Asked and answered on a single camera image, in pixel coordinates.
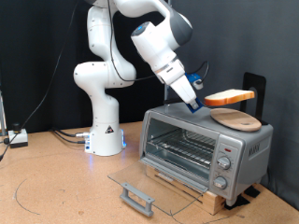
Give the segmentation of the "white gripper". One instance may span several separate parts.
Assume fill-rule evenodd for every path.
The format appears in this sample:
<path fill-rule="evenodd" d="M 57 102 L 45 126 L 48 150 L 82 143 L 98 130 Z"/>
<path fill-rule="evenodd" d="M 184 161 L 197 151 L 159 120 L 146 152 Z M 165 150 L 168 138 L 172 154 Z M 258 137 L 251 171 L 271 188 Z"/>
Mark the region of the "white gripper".
<path fill-rule="evenodd" d="M 180 61 L 169 63 L 158 73 L 158 77 L 163 83 L 170 86 L 190 109 L 200 108 L 196 94 L 185 76 L 184 67 Z"/>

